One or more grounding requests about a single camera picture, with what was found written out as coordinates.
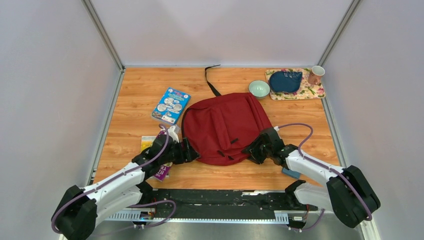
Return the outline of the purple children's book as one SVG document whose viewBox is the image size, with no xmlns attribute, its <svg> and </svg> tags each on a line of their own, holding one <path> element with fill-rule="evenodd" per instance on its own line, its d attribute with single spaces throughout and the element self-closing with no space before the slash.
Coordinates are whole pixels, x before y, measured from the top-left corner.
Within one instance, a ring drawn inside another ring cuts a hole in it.
<svg viewBox="0 0 424 240">
<path fill-rule="evenodd" d="M 157 153 L 162 148 L 161 147 L 154 146 L 154 145 L 155 145 L 154 142 L 152 142 L 150 146 L 153 149 L 156 149 L 156 150 L 153 150 L 153 156 L 155 157 L 157 155 Z M 156 180 L 162 182 L 165 178 L 169 177 L 169 171 L 170 171 L 170 169 L 172 167 L 172 163 L 169 162 L 169 163 L 165 163 L 165 164 L 162 164 L 162 165 L 158 165 L 158 163 L 157 163 L 158 161 L 159 161 L 159 159 L 157 159 L 155 161 L 155 169 L 154 169 L 155 173 L 154 173 L 153 177 Z"/>
</svg>

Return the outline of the red student backpack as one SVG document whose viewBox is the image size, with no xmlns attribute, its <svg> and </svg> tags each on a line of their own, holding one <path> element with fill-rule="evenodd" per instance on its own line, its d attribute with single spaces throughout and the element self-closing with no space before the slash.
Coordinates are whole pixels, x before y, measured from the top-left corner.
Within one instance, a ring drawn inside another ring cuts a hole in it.
<svg viewBox="0 0 424 240">
<path fill-rule="evenodd" d="M 182 137 L 199 154 L 197 161 L 230 166 L 247 159 L 244 150 L 260 132 L 272 127 L 264 108 L 250 92 L 222 95 L 211 83 L 212 98 L 188 107 L 182 116 Z"/>
</svg>

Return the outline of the floral rectangular tray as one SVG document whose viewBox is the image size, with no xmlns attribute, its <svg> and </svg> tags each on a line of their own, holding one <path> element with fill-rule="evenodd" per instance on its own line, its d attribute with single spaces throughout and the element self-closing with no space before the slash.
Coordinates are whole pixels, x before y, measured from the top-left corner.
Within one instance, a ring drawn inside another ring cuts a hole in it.
<svg viewBox="0 0 424 240">
<path fill-rule="evenodd" d="M 275 101 L 324 98 L 323 85 L 308 82 L 311 73 L 311 68 L 267 69 L 265 77 L 270 87 L 270 98 Z"/>
</svg>

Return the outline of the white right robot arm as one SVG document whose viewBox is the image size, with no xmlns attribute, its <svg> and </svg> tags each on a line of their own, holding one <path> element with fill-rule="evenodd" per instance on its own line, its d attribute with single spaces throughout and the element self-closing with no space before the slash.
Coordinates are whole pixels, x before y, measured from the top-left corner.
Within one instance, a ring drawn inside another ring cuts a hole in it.
<svg viewBox="0 0 424 240">
<path fill-rule="evenodd" d="M 256 164 L 269 158 L 276 165 L 308 176 L 319 184 L 298 179 L 289 185 L 285 189 L 285 203 L 290 209 L 312 205 L 331 211 L 349 228 L 372 220 L 381 202 L 358 167 L 335 166 L 307 154 L 300 145 L 285 144 L 279 129 L 278 126 L 264 129 L 242 152 Z"/>
</svg>

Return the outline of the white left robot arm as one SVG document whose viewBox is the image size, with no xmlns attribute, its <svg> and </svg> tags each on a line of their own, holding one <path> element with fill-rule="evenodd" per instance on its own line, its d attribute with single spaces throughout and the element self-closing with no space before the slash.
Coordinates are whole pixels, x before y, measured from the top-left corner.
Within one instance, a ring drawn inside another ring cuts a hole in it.
<svg viewBox="0 0 424 240">
<path fill-rule="evenodd" d="M 189 140 L 161 134 L 121 170 L 104 180 L 68 188 L 52 218 L 51 228 L 69 240 L 85 240 L 107 217 L 124 208 L 148 207 L 153 187 L 146 182 L 164 164 L 190 163 L 199 157 Z"/>
</svg>

